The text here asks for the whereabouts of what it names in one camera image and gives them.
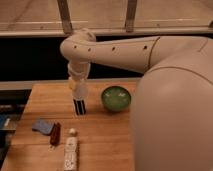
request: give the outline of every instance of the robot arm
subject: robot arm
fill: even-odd
[[[65,39],[61,52],[68,61],[93,62],[145,73],[173,54],[198,51],[207,40],[203,37],[156,36],[96,42],[95,36],[84,29]]]

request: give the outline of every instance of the wooden table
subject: wooden table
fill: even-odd
[[[61,171],[64,144],[71,127],[78,131],[79,171],[133,171],[129,109],[112,114],[101,104],[101,92],[110,85],[134,91],[136,81],[88,83],[87,114],[76,116],[66,83],[42,83],[33,87],[4,161],[2,171]],[[60,122],[61,140],[50,148],[49,136],[31,130],[38,118]]]

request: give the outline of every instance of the small object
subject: small object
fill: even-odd
[[[9,125],[9,123],[10,123],[10,118],[7,118],[7,120],[4,123],[4,126],[7,127]]]
[[[72,77],[69,77],[68,82],[69,82],[69,88],[71,90],[75,90],[76,84],[77,84],[76,81],[73,80]]]
[[[53,129],[54,123],[46,122],[43,119],[38,119],[32,126],[33,131],[39,131],[44,135],[50,135]]]
[[[84,100],[75,100],[73,99],[75,105],[75,112],[77,115],[84,115],[86,114],[86,108]]]
[[[74,128],[71,128],[70,137],[67,138],[64,153],[64,171],[77,171],[77,152],[78,152],[78,140],[77,132]]]
[[[109,111],[120,112],[129,106],[131,95],[123,87],[111,86],[102,92],[101,100],[104,107]]]
[[[61,132],[61,124],[60,123],[54,124],[52,133],[50,135],[50,144],[52,146],[58,145],[60,140],[60,132]]]
[[[75,129],[75,128],[71,128],[71,129],[69,130],[69,134],[70,134],[70,136],[75,137],[75,136],[77,135],[76,129]]]

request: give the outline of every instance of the white object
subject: white object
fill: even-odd
[[[145,73],[131,103],[135,170],[211,170],[213,40],[155,36],[91,42],[85,37],[83,31],[62,42],[66,59]]]
[[[70,134],[73,136],[76,131],[72,129]],[[77,171],[77,151],[78,151],[78,140],[77,137],[69,137],[66,140],[64,152],[64,171]]]

